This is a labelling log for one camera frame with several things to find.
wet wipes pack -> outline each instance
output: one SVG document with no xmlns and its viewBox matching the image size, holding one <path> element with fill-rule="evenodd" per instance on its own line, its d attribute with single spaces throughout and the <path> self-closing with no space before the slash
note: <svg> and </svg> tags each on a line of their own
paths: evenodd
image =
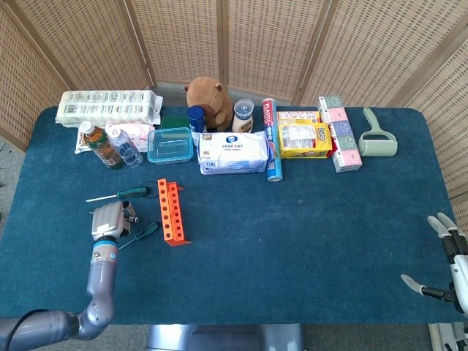
<svg viewBox="0 0 468 351">
<path fill-rule="evenodd" d="M 270 156 L 265 132 L 203 133 L 198 163 L 205 175 L 265 172 Z"/>
</svg>

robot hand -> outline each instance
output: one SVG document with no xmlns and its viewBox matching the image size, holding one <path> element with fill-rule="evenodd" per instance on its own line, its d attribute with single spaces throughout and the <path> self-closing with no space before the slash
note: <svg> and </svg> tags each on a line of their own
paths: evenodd
<svg viewBox="0 0 468 351">
<path fill-rule="evenodd" d="M 403 281 L 417 293 L 443 301 L 453 302 L 457 311 L 465 317 L 468 313 L 468 244 L 467 235 L 459 232 L 453 221 L 443 213 L 438 213 L 437 217 L 429 216 L 428 221 L 431 227 L 437 231 L 439 238 L 447 255 L 450 271 L 452 273 L 452 283 L 449 290 L 441 290 L 435 287 L 427 287 L 418 284 L 410 276 L 401 275 Z"/>
<path fill-rule="evenodd" d="M 131 205 L 121 201 L 94 211 L 94 246 L 87 286 L 91 302 L 85 310 L 78 314 L 36 310 L 21 318 L 0 318 L 0 350 L 32 350 L 69 338 L 91 340 L 106 329 L 114 317 L 117 240 L 130 231 L 126 212 L 135 217 Z"/>
</svg>

brown teddy bear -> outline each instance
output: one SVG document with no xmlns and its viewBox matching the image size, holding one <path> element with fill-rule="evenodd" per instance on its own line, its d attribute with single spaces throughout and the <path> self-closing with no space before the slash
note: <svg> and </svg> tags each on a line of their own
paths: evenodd
<svg viewBox="0 0 468 351">
<path fill-rule="evenodd" d="M 185 86 L 187 104 L 201 106 L 205 110 L 205 124 L 208 129 L 225 131 L 233 120 L 233 103 L 221 83 L 210 77 L 195 78 Z"/>
</svg>

blue tablecloth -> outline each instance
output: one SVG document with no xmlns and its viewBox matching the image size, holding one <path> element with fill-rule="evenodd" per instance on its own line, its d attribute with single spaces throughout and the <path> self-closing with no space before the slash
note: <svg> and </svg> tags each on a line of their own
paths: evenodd
<svg viewBox="0 0 468 351">
<path fill-rule="evenodd" d="M 279 110 L 301 109 L 283 107 Z M 185 116 L 166 107 L 164 116 Z M 347 108 L 356 138 L 369 129 Z M 450 270 L 426 217 L 452 216 L 424 117 L 375 108 L 395 134 L 391 158 L 365 158 L 335 173 L 331 159 L 283 160 L 284 180 L 264 173 L 201 175 L 197 160 L 107 169 L 91 152 L 74 155 L 77 130 L 38 118 L 0 243 L 0 315 L 30 309 L 82 310 L 94 208 L 85 199 L 166 178 L 180 194 L 190 245 L 161 233 L 121 251 L 115 323 L 449 322 L 447 303 L 400 279 L 447 287 Z M 262 111 L 254 110 L 256 130 Z M 141 225 L 160 218 L 157 199 L 132 201 Z"/>
</svg>

gray floor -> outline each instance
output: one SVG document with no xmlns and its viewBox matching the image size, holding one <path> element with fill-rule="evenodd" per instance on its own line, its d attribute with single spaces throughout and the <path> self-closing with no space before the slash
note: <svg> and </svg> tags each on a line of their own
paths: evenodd
<svg viewBox="0 0 468 351">
<path fill-rule="evenodd" d="M 164 97 L 163 105 L 185 105 L 183 87 L 178 84 L 161 83 L 155 90 Z M 247 97 L 260 105 L 263 97 L 231 91 L 233 101 Z M 4 145 L 0 140 L 0 240 L 5 219 L 10 210 L 16 183 L 23 164 L 23 155 Z M 116 351 L 144 350 L 146 325 L 112 325 L 93 341 L 70 340 L 61 344 L 43 347 L 44 351 Z M 384 350 L 384 351 L 429 351 L 431 343 L 427 325 L 307 325 L 305 327 L 306 350 Z"/>
</svg>

